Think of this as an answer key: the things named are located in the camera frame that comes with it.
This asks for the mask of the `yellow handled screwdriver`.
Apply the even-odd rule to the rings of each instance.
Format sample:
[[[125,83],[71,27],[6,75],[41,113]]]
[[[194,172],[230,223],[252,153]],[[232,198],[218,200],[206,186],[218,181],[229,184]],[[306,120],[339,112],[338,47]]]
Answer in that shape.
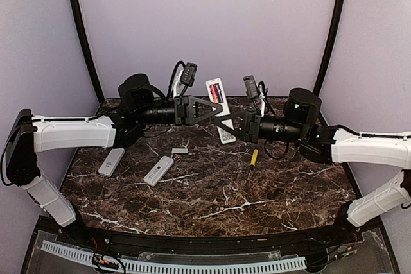
[[[252,157],[251,157],[250,164],[249,164],[249,172],[248,172],[248,175],[247,175],[247,182],[250,181],[250,178],[251,178],[251,176],[252,176],[252,174],[253,174],[253,172],[256,168],[256,161],[258,159],[258,154],[259,154],[259,150],[254,149],[253,152],[252,152]]]

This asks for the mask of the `grey battery cover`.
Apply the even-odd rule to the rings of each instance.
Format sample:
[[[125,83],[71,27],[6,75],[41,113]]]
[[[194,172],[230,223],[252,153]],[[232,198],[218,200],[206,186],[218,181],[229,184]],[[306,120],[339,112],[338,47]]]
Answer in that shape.
[[[171,153],[174,154],[188,154],[189,150],[187,148],[172,148]]]

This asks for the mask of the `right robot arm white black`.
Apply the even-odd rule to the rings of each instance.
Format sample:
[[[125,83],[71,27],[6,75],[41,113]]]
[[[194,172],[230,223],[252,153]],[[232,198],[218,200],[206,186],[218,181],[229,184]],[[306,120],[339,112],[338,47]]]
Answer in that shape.
[[[410,132],[364,133],[342,125],[316,124],[321,99],[294,88],[283,117],[241,111],[215,118],[215,124],[237,139],[294,143],[306,159],[324,164],[362,162],[400,168],[394,178],[362,198],[343,204],[328,230],[333,244],[342,244],[353,230],[389,210],[410,202]]]

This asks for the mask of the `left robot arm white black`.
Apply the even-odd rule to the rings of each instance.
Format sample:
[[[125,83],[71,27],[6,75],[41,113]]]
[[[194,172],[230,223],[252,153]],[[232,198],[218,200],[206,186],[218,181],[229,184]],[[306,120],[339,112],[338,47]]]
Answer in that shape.
[[[145,74],[127,78],[118,88],[121,104],[101,116],[46,117],[22,109],[1,154],[5,186],[25,190],[52,218],[66,227],[77,246],[90,240],[90,230],[79,221],[74,206],[45,176],[37,155],[64,148],[126,148],[144,135],[148,124],[192,126],[220,113],[222,106],[194,96],[165,96]]]

